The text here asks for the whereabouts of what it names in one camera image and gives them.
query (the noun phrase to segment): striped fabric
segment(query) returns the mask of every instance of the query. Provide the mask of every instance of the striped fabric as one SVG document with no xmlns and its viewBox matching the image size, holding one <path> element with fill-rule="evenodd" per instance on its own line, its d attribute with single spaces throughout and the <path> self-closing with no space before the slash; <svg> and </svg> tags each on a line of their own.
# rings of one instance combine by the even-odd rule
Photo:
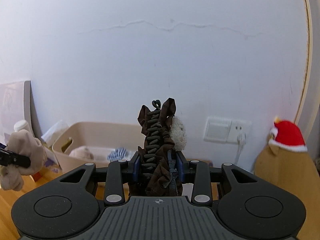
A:
<svg viewBox="0 0 320 240">
<path fill-rule="evenodd" d="M 108 161 L 113 162 L 113 161 L 117 161 L 117 160 L 122 160 L 125 157 L 128 156 L 128 151 L 125 148 L 118 148 L 115 149 L 114 151 L 112 151 L 109 155 L 108 155 Z"/>
</svg>

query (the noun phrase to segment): santa hat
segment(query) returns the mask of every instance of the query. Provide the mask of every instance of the santa hat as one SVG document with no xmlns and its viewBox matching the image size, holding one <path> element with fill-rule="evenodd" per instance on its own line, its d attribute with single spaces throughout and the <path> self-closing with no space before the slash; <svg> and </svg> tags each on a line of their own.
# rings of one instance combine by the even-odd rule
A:
<svg viewBox="0 0 320 240">
<path fill-rule="evenodd" d="M 275 122 L 274 125 L 270 131 L 274 138 L 269 140 L 269 145 L 276 145 L 292 152 L 308 151 L 298 126 L 286 120 Z"/>
</svg>

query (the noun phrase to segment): box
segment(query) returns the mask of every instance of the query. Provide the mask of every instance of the box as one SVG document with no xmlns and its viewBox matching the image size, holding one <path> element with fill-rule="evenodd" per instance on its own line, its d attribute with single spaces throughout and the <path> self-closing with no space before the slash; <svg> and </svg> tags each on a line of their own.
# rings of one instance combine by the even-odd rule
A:
<svg viewBox="0 0 320 240">
<path fill-rule="evenodd" d="M 69 138 L 72 143 L 63 151 Z M 93 162 L 97 168 L 107 167 L 108 161 L 77 159 L 69 157 L 70 152 L 80 146 L 88 146 L 91 151 L 106 152 L 110 149 L 124 147 L 128 151 L 137 151 L 138 146 L 143 148 L 145 136 L 141 133 L 141 126 L 118 123 L 78 122 L 69 127 L 52 146 L 52 150 L 64 173 L 71 171 L 87 162 Z"/>
</svg>

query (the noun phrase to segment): white power cord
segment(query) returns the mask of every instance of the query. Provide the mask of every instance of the white power cord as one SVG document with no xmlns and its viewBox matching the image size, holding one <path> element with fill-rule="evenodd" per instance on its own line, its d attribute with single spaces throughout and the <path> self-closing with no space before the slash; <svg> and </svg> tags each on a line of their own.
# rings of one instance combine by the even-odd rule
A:
<svg viewBox="0 0 320 240">
<path fill-rule="evenodd" d="M 234 165 L 237 165 L 238 164 L 238 161 L 239 161 L 239 157 L 240 157 L 240 154 L 241 154 L 241 151 L 243 149 L 243 146 L 245 145 L 245 133 L 240 133 L 237 137 L 237 140 L 238 140 L 238 150 L 237 150 L 237 154 L 236 154 L 236 158 L 235 158 L 235 162 L 234 162 Z"/>
</svg>

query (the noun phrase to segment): silver screw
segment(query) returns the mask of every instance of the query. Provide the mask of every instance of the silver screw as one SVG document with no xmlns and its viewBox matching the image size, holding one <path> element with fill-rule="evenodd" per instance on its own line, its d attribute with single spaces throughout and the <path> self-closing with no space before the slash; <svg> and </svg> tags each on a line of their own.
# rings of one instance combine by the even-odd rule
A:
<svg viewBox="0 0 320 240">
<path fill-rule="evenodd" d="M 199 202 L 199 203 L 205 203 L 208 202 L 210 200 L 210 197 L 207 195 L 196 195 L 195 196 L 195 201 Z"/>
<path fill-rule="evenodd" d="M 112 195 L 107 196 L 106 200 L 108 202 L 115 203 L 115 202 L 119 202 L 120 200 L 122 200 L 122 197 L 117 194 L 112 194 Z"/>
</svg>

